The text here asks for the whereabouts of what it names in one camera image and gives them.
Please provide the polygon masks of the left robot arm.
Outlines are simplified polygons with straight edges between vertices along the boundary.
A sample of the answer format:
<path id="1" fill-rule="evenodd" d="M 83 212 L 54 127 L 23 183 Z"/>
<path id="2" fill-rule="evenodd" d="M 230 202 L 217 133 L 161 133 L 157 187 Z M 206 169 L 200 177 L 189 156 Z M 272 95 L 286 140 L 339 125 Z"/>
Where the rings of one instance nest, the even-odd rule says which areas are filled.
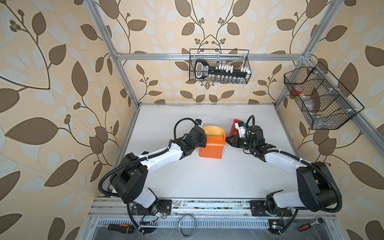
<path id="1" fill-rule="evenodd" d="M 118 167 L 100 179 L 98 190 L 102 195 L 119 197 L 125 204 L 136 203 L 145 209 L 152 209 L 158 198 L 151 190 L 145 189 L 148 175 L 190 156 L 196 148 L 204 148 L 206 144 L 204 129 L 194 126 L 183 137 L 170 140 L 169 145 L 163 149 L 140 156 L 129 153 Z"/>

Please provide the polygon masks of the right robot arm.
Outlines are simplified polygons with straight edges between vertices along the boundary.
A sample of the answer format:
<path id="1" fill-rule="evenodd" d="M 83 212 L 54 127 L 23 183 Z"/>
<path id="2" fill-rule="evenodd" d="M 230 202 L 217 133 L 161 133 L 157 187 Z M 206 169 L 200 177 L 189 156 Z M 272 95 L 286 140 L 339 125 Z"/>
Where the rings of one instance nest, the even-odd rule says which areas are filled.
<path id="1" fill-rule="evenodd" d="M 296 189 L 275 191 L 267 195 L 262 206 L 267 214 L 276 216 L 279 211 L 288 208 L 328 213 L 341 210 L 342 194 L 326 164 L 310 163 L 277 150 L 274 145 L 266 143 L 263 130 L 259 126 L 238 122 L 232 129 L 236 134 L 226 138 L 229 145 L 280 168 L 297 180 Z"/>

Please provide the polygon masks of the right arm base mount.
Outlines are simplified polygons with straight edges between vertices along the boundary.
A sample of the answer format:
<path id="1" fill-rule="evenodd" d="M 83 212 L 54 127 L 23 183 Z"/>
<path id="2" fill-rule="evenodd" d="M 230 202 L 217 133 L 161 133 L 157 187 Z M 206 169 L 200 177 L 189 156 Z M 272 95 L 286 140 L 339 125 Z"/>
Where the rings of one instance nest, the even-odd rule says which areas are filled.
<path id="1" fill-rule="evenodd" d="M 251 200 L 250 209 L 253 217 L 292 217 L 293 213 L 288 208 L 278 208 L 268 204 L 267 200 Z"/>

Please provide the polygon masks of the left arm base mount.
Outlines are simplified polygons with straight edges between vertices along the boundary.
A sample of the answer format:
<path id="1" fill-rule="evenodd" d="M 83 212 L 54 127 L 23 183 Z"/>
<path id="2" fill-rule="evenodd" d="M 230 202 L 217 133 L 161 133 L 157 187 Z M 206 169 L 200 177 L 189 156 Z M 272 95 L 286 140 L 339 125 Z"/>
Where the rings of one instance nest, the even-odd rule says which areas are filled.
<path id="1" fill-rule="evenodd" d="M 144 208 L 140 204 L 133 204 L 131 210 L 134 211 L 134 213 L 138 216 L 155 215 L 159 217 L 165 217 L 171 214 L 172 202 L 173 201 L 170 199 L 155 200 L 155 202 L 148 208 Z"/>

